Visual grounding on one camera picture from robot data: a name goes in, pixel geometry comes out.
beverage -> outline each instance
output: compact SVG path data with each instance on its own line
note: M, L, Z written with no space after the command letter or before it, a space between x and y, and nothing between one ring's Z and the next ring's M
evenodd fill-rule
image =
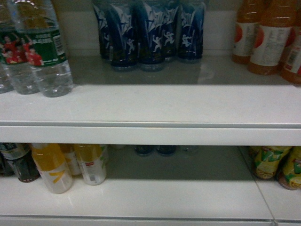
M134 150L140 156L147 156L154 150L154 145L135 145Z
M165 60L162 50L163 4L160 0L139 0L135 6L138 23L139 63L144 71L160 71Z
M0 176L10 176L13 174L14 174L13 170L9 166L3 154L0 152Z
M67 191L72 176L58 144L32 144L32 157L48 190L55 194Z
M23 35L15 30L6 0L0 0L0 61L6 73L1 74L2 91L14 89L23 95L39 92L22 46Z
M40 177L28 144L0 143L0 152L21 182L32 182Z
M248 70L255 74L278 72L278 64L296 19L296 0L273 0L263 13Z
M236 35L232 60L238 64L250 61L261 16L265 10L262 0L244 0L236 16Z
M105 11L110 33L110 61L116 71L133 70L137 64L134 6L127 0L110 0Z
M298 33L298 37L293 44L291 52L286 60L280 76L285 80L301 84L301 31Z
M158 145L156 150L160 155L169 156L175 153L176 148L176 145Z
M293 44L296 40L296 37L299 35L299 28L301 26L301 9L297 11L297 17L295 20L295 23L293 24L293 27L291 29L290 35L288 36L288 39L285 44L285 48L282 52L281 58L279 60L278 70L281 71L286 63L286 60L288 59L288 56L291 53Z
M0 94L14 90L14 87L10 84L8 77L0 65Z
M176 55L176 28L178 20L178 0L165 0L162 33L162 51L165 61L172 61Z
M101 184L107 173L100 145L75 144L74 149L85 182L88 185Z
M280 185L288 190L301 188L301 147L296 146L292 149L288 159L277 174Z
M68 168L70 170L71 175L76 176L81 174L79 163L77 162L76 154L71 144L59 144L62 153L65 156Z
M46 97L71 92L73 81L50 0L9 0L16 29L26 34L27 59L39 90Z
M110 35L104 11L106 6L103 0L92 0L94 13L98 23L99 50L102 59L110 58Z
M261 179L275 176L280 161L291 148L291 146L262 146L252 163L254 175Z
M203 0L181 1L179 60L198 63L203 55L203 24L206 4Z

water bottle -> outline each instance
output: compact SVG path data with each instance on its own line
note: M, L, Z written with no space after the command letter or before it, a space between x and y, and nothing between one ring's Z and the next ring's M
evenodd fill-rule
M0 93L12 90L9 81L19 94L39 91L27 63L22 40L22 34L15 30L11 21L6 1L0 0L0 61L6 74L1 73L0 76Z
M39 90L46 97L71 92L73 81L51 0L8 0L18 32L25 35L28 62Z
M10 84L7 75L3 70L3 67L0 65L0 94L12 90L14 90L14 87L12 87L12 85Z

barcode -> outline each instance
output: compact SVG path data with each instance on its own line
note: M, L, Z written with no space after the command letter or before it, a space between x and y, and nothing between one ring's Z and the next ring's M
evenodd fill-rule
M287 61L287 64L292 65L293 62L295 61L295 58L296 58L297 55L298 55L298 52L292 51L291 54L290 54L290 58Z
M53 42L55 43L56 53L58 55L64 54L65 51L64 51L64 48L63 48L63 45L61 42L61 36L58 35L58 36L53 37Z
M90 181L96 181L95 175L89 175Z

store shelf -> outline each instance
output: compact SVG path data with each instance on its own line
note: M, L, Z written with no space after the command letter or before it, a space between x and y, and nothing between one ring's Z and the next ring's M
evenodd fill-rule
M229 146L203 146L195 155L177 150L169 157L157 152L140 157L132 146L111 150L102 184L88 186L78 177L63 194L51 194L41 179L28 184L15 177L0 181L0 200L5 203L0 206L0 225L18 226L22 220L50 225L48 219L54 218L52 225L71 219L66 225L171 221L264 226L273 219L240 152Z
M246 148L240 147L240 149L250 166L251 159L246 154ZM274 178L271 180L255 178L255 181L279 226L301 225L301 190L289 191L283 188Z
M2 142L301 145L301 89L229 56L158 73L116 73L99 57L70 63L66 96L0 95Z

green bottle label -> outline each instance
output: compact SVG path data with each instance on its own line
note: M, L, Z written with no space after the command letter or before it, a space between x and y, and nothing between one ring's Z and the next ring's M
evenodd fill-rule
M27 35L33 46L29 47L28 62L36 67L53 66L67 60L59 30Z
M25 36L15 30L0 32L0 61L6 65L27 62Z

